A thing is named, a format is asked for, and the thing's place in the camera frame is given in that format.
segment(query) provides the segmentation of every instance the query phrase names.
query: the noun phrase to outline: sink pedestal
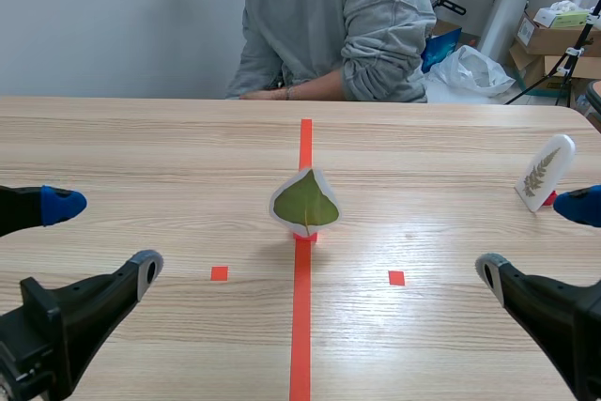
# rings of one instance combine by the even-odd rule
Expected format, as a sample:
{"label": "sink pedestal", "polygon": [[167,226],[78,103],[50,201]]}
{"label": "sink pedestal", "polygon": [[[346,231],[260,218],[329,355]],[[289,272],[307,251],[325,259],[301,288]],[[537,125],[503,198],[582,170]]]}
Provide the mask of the sink pedestal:
{"label": "sink pedestal", "polygon": [[496,0],[478,50],[499,63],[507,53],[519,27],[528,0]]}

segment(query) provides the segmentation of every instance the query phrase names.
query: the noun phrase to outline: fern image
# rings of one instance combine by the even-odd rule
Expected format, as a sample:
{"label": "fern image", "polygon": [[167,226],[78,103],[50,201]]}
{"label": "fern image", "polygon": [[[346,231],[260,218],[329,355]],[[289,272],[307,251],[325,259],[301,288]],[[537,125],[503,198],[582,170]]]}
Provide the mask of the fern image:
{"label": "fern image", "polygon": [[524,193],[528,197],[535,197],[536,191],[541,188],[545,182],[545,176],[547,175],[547,168],[553,162],[553,159],[557,156],[561,149],[555,149],[553,152],[548,154],[538,165],[534,166],[529,175],[524,179]]}

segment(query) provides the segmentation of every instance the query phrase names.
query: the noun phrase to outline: white leaf holder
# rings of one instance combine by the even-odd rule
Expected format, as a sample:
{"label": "white leaf holder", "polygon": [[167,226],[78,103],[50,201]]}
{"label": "white leaf holder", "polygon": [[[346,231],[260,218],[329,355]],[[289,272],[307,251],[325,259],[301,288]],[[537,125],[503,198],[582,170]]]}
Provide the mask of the white leaf holder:
{"label": "white leaf holder", "polygon": [[[286,220],[283,220],[282,218],[280,218],[278,215],[275,214],[273,207],[275,205],[275,200],[280,196],[280,194],[282,194],[284,192],[284,190],[286,190],[287,188],[290,188],[292,185],[294,185],[298,181],[303,180],[305,178],[305,176],[307,174],[309,174],[309,171],[311,171],[311,170],[313,170],[313,174],[316,177],[316,182],[317,182],[317,185],[319,186],[319,189],[321,190],[321,192],[328,199],[331,200],[331,202],[336,206],[336,208],[338,208],[339,216],[338,216],[338,219],[335,222],[333,222],[332,224],[320,225],[320,226],[310,225],[309,226],[309,235],[307,235],[307,229],[305,228],[304,225],[294,224],[294,223],[288,222]],[[288,229],[290,229],[292,232],[294,232],[296,235],[298,235],[299,237],[302,237],[304,239],[308,239],[311,236],[313,236],[314,234],[316,234],[317,232],[319,232],[320,230],[326,229],[328,227],[332,227],[334,224],[336,224],[342,220],[342,211],[340,209],[340,204],[338,204],[338,201],[336,200],[336,196],[334,196],[334,191],[331,189],[330,184],[324,177],[323,171],[321,171],[319,169],[315,169],[315,168],[303,169],[297,175],[295,175],[293,178],[291,178],[288,182],[286,182],[284,185],[282,185],[278,189],[278,191],[273,194],[273,196],[271,197],[271,200],[270,200],[270,215],[271,215],[271,218],[273,218],[275,221],[277,221],[280,224],[283,224]]]}
{"label": "white leaf holder", "polygon": [[[527,195],[526,179],[532,170],[550,154],[558,150],[552,162],[547,166],[545,176],[540,177],[542,184],[538,189],[530,190],[533,196]],[[553,194],[558,183],[562,180],[565,172],[569,169],[574,157],[576,156],[576,144],[567,135],[555,135],[548,143],[536,154],[532,162],[528,165],[524,174],[519,178],[516,185],[516,191],[526,204],[526,207],[532,212],[536,212],[545,204],[545,201]]]}

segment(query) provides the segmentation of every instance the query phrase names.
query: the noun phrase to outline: leaf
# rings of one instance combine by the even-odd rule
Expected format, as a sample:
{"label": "leaf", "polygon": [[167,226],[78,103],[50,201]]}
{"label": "leaf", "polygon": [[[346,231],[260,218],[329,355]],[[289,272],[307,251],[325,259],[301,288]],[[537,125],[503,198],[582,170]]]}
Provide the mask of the leaf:
{"label": "leaf", "polygon": [[305,170],[285,184],[271,202],[271,212],[276,219],[301,226],[306,237],[312,235],[311,227],[333,224],[340,218],[340,211],[333,199],[330,187],[321,173]]}
{"label": "leaf", "polygon": [[536,191],[539,190],[545,183],[547,168],[555,159],[561,148],[555,149],[548,154],[540,163],[533,167],[532,171],[524,179],[524,193],[528,197],[535,197]]}

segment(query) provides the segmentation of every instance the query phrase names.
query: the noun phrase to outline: plastic bag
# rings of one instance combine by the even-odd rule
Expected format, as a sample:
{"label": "plastic bag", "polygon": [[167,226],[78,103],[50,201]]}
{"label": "plastic bag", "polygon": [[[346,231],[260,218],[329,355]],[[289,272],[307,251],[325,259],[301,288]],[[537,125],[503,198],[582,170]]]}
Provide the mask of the plastic bag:
{"label": "plastic bag", "polygon": [[516,82],[505,74],[502,66],[476,51],[464,46],[434,65],[430,77],[440,79],[448,86],[464,88],[487,97],[498,96]]}

